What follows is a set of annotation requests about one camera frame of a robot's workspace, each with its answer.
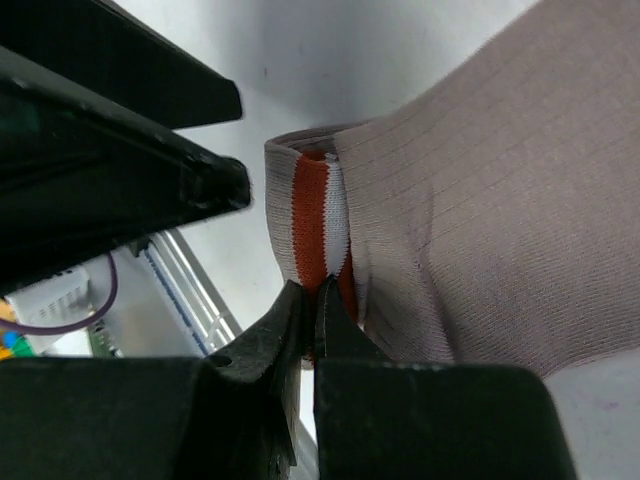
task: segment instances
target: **white floor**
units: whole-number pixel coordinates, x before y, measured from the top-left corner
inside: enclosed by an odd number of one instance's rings
[[[534,2],[117,3],[240,88],[242,121],[190,129],[184,135],[249,167],[254,206],[186,227],[183,233],[246,327],[270,307],[282,286],[264,216],[264,141],[393,110],[432,86]],[[303,383],[301,416],[313,432],[311,376]],[[561,372],[549,386],[582,478],[640,478],[635,473],[640,472],[640,355]]]

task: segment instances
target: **blue object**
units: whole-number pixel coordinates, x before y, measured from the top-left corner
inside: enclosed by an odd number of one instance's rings
[[[7,332],[2,336],[2,343],[5,348],[13,348],[16,343],[20,340],[20,335],[15,332]]]

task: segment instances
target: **cable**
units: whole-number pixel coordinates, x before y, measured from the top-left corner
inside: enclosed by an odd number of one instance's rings
[[[116,300],[116,296],[118,295],[118,272],[116,270],[116,262],[113,260],[113,256],[110,253],[107,253],[106,257],[107,263],[109,264],[109,273],[111,274],[111,291],[109,292],[109,297],[104,302],[104,305],[102,305],[93,315],[80,320],[79,322],[70,323],[69,325],[61,325],[59,327],[32,327],[29,325],[20,325],[19,323],[13,323],[0,318],[0,327],[3,330],[23,335],[44,336],[62,335],[64,333],[80,330],[81,328],[88,327],[89,325],[97,322],[111,309]]]

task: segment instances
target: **yellow object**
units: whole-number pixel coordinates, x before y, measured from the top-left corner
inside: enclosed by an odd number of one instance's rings
[[[6,360],[7,358],[12,358],[13,352],[8,348],[0,347],[0,361]]]
[[[4,300],[0,300],[0,318],[9,320],[10,322],[16,322],[18,320],[11,305]]]

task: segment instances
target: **white stripe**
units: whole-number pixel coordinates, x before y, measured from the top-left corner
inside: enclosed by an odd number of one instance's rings
[[[329,178],[324,198],[324,259],[327,272],[338,275],[349,249],[349,215],[342,169],[335,155],[326,154]]]

